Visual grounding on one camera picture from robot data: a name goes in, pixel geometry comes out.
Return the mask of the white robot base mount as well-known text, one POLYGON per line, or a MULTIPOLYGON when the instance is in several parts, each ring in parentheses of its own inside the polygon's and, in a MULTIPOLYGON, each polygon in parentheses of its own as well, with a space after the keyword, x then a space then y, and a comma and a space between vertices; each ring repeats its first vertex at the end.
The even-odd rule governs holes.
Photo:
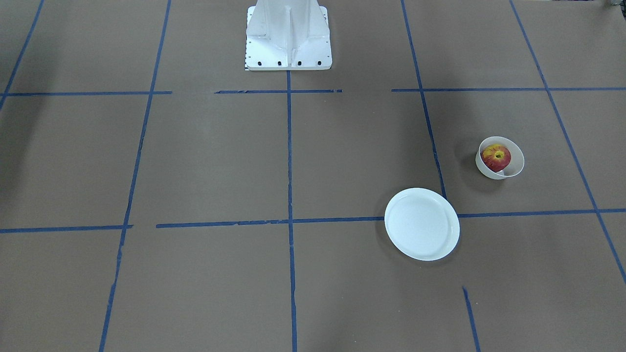
POLYGON ((329 70, 327 8, 316 0, 258 0, 246 13, 245 69, 329 70))

